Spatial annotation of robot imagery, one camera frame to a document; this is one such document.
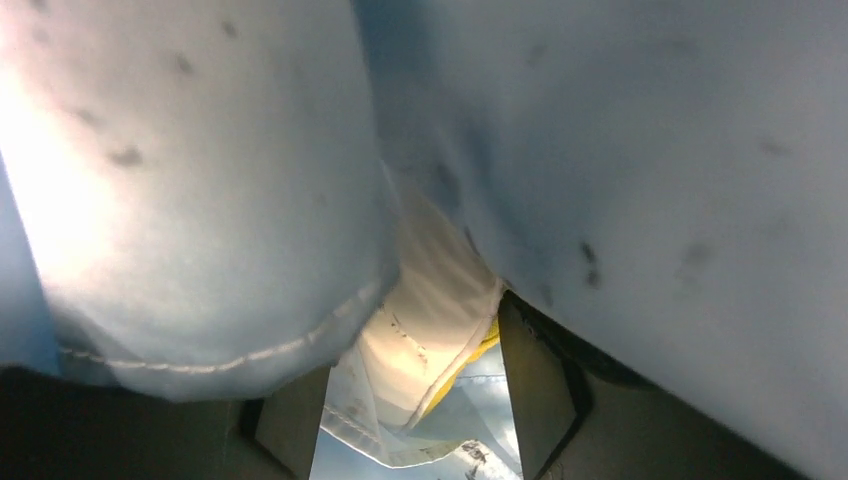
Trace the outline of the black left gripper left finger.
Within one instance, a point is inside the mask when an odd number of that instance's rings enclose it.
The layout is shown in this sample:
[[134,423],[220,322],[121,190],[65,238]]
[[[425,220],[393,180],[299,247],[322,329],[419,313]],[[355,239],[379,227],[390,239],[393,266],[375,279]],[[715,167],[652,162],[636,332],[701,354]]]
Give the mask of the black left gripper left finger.
[[269,397],[171,403],[22,369],[1,374],[4,479],[306,479],[329,376]]

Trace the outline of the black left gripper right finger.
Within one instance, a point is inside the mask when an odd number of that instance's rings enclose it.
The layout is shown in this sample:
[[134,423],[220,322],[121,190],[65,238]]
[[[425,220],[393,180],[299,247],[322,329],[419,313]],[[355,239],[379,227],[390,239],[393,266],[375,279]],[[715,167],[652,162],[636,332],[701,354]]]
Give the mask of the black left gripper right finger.
[[514,293],[498,320],[524,478],[801,478]]

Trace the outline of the white pillow with yellow trim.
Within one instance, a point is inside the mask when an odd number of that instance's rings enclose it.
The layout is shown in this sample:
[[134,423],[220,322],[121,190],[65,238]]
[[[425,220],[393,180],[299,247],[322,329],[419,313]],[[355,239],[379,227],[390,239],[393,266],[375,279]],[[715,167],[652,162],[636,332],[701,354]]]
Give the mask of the white pillow with yellow trim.
[[397,250],[396,285],[330,371],[322,431],[389,469],[520,478],[505,373],[489,361],[502,281],[419,193],[401,199]]

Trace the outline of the light blue pillowcase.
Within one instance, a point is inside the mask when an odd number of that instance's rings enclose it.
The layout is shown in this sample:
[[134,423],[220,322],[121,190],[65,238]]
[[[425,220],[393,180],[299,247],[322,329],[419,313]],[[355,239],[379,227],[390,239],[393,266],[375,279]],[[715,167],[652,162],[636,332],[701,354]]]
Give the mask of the light blue pillowcase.
[[847,474],[843,1],[5,1],[1,363],[168,400],[337,359],[446,221]]

